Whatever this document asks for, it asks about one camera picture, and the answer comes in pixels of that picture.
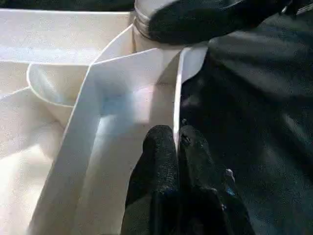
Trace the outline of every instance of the white box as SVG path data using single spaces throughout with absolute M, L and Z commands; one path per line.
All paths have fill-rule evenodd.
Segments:
M 179 51 L 154 48 L 90 67 L 30 234 L 119 234 L 144 137 L 165 124 L 177 145 L 181 83 L 200 70 L 206 51 L 187 48 L 178 60 Z

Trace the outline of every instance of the compartment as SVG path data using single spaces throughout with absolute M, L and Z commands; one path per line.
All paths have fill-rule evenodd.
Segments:
M 88 66 L 31 64 L 27 82 L 54 117 L 66 126 Z
M 0 9 L 0 60 L 88 65 L 133 22 L 130 12 Z
M 29 88 L 0 99 L 0 234 L 26 232 L 63 127 Z
M 146 133 L 157 124 L 178 125 L 178 55 L 154 48 L 91 66 L 30 224 L 32 235 L 119 233 Z
M 130 55 L 152 48 L 162 49 L 164 53 L 169 54 L 168 56 L 170 58 L 171 54 L 178 53 L 183 47 L 168 46 L 151 41 L 144 37 L 134 24 L 131 24 L 103 49 L 102 53 L 95 60 L 95 63 L 104 62 L 109 59 Z
M 0 61 L 0 99 L 27 87 L 27 67 L 28 63 Z

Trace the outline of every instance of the dark cloth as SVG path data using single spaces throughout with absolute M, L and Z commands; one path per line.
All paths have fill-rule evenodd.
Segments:
M 214 165 L 203 135 L 156 126 L 132 172 L 122 235 L 254 235 L 230 170 Z
M 257 234 L 313 234 L 313 13 L 210 41 L 181 121 L 234 171 Z
M 172 130 L 156 126 L 148 132 L 130 178 L 121 234 L 170 234 L 178 219 L 178 180 Z
M 254 28 L 288 5 L 286 13 L 292 15 L 303 3 L 302 0 L 178 0 L 152 16 L 148 34 L 161 43 L 199 43 Z
M 68 11 L 130 11 L 134 0 L 0 0 L 0 7 Z

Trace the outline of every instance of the gloved hand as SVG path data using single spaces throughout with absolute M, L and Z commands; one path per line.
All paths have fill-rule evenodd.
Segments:
M 232 172 L 216 167 L 202 134 L 181 129 L 177 160 L 172 131 L 152 128 L 129 183 L 122 235 L 253 235 Z

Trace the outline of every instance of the black fabric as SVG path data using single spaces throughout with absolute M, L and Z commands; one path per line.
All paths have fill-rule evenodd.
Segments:
M 178 0 L 152 16 L 149 37 L 174 45 L 208 41 L 236 30 L 254 28 L 267 17 L 281 12 L 290 1 Z M 292 4 L 289 9 L 298 7 L 300 4 Z
M 134 0 L 0 0 L 0 7 L 68 11 L 129 11 Z
M 168 126 L 152 128 L 132 172 L 122 235 L 166 235 L 176 227 L 179 212 L 178 163 Z
M 214 39 L 182 86 L 181 121 L 234 171 L 256 234 L 313 234 L 312 24 L 277 15 Z
M 179 149 L 181 233 L 254 235 L 232 171 L 214 163 L 201 132 L 190 125 L 182 127 Z

